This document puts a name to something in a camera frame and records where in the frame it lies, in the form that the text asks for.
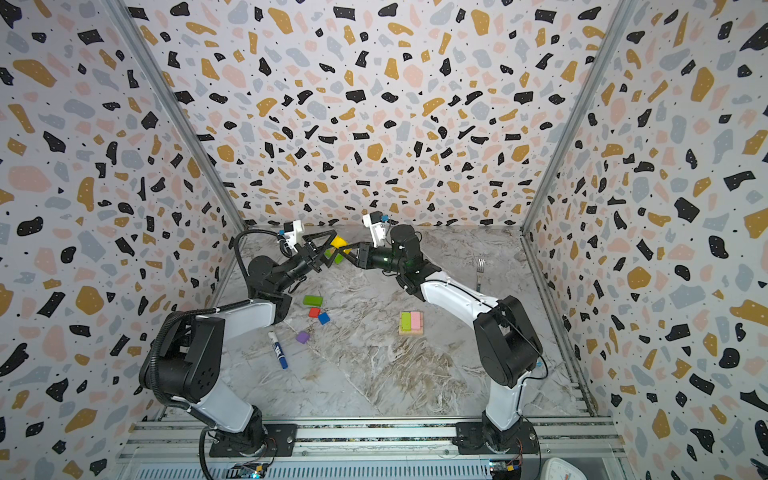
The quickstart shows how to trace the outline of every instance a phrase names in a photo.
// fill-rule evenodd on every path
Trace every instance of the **blue marker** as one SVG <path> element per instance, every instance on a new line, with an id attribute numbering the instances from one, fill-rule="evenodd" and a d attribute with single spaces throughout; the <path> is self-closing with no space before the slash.
<path id="1" fill-rule="evenodd" d="M 277 359 L 280 361 L 280 365 L 283 366 L 283 370 L 288 368 L 288 361 L 286 360 L 286 356 L 283 354 L 283 349 L 280 348 L 280 342 L 277 341 L 277 335 L 275 335 L 275 332 L 270 332 L 270 340 L 272 340 L 272 348 L 275 349 L 275 355 L 277 355 Z"/>

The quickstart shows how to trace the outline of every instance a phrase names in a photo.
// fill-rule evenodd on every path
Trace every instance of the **terrazzo wallpaper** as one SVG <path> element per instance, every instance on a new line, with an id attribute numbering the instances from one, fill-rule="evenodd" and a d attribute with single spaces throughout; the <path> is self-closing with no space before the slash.
<path id="1" fill-rule="evenodd" d="M 129 0 L 247 223 L 518 223 L 615 2 Z"/>
<path id="2" fill-rule="evenodd" d="M 0 478 L 105 478 L 233 229 L 100 3 L 0 15 Z"/>
<path id="3" fill-rule="evenodd" d="M 638 2 L 531 240 L 638 478 L 768 455 L 768 4 Z"/>

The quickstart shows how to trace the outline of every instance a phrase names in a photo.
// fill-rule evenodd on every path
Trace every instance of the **marble floor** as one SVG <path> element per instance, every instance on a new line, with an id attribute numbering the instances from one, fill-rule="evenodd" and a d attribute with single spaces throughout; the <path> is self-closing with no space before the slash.
<path id="1" fill-rule="evenodd" d="M 311 227 L 309 232 L 322 230 Z M 368 230 L 336 227 L 349 243 L 369 240 Z M 482 292 L 516 296 L 536 328 L 549 365 L 549 377 L 530 381 L 524 413 L 587 415 L 579 390 L 573 388 L 563 357 L 531 275 L 516 229 L 420 227 L 422 251 L 449 275 L 475 285 L 475 263 L 486 259 Z M 267 235 L 243 239 L 246 265 L 266 254 L 282 262 L 277 243 Z M 245 282 L 235 268 L 224 286 L 220 305 L 246 297 Z M 304 295 L 324 297 L 331 321 L 320 325 L 308 317 Z M 399 336 L 399 313 L 424 313 L 423 336 Z M 267 329 L 232 339 L 225 345 L 222 379 L 265 416 L 405 416 L 479 415 L 488 401 L 490 378 L 478 357 L 475 335 L 453 315 L 407 295 L 380 270 L 359 270 L 349 262 L 312 272 L 293 294 L 284 322 L 272 327 L 289 368 L 282 370 Z M 296 341 L 310 334 L 306 345 Z M 534 375 L 543 374 L 540 366 Z"/>

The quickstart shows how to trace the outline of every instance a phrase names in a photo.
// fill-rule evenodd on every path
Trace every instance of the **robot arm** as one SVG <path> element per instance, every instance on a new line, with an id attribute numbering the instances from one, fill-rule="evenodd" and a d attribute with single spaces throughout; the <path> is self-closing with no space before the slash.
<path id="1" fill-rule="evenodd" d="M 269 230 L 246 230 L 234 239 L 237 260 L 248 287 L 248 300 L 227 306 L 174 312 L 166 318 L 152 342 L 139 374 L 139 383 L 151 389 L 165 406 L 177 407 L 204 422 L 216 433 L 224 448 L 241 455 L 252 455 L 264 448 L 266 429 L 261 411 L 244 402 L 219 378 L 223 343 L 249 331 L 282 322 L 290 308 L 289 288 L 306 279 L 312 271 L 321 271 L 336 258 L 326 258 L 336 237 L 334 230 L 303 235 L 298 222 L 286 223 L 280 242 L 296 254 L 283 263 L 258 256 L 246 270 L 238 242 L 247 233 Z M 315 240 L 326 238 L 316 245 Z"/>
<path id="2" fill-rule="evenodd" d="M 410 225 L 391 228 L 391 246 L 377 241 L 376 233 L 385 231 L 384 221 L 381 212 L 366 215 L 363 222 L 374 242 L 353 243 L 344 246 L 344 251 L 337 250 L 338 254 L 358 268 L 395 273 L 407 293 L 447 310 L 473 328 L 481 364 L 493 380 L 483 413 L 486 441 L 497 451 L 507 450 L 519 425 L 525 379 L 542 351 L 525 309 L 513 296 L 500 300 L 452 279 L 424 257 L 419 237 Z M 509 331 L 502 333 L 500 327 Z"/>

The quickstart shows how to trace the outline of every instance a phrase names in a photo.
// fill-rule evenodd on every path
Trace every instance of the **metal fork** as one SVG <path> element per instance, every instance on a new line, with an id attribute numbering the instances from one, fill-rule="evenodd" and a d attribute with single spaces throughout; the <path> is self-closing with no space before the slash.
<path id="1" fill-rule="evenodd" d="M 478 260 L 477 272 L 478 272 L 478 282 L 477 282 L 477 286 L 475 287 L 475 291 L 479 292 L 480 283 L 482 281 L 482 275 L 483 273 L 485 273 L 485 258 L 480 257 L 480 259 Z"/>

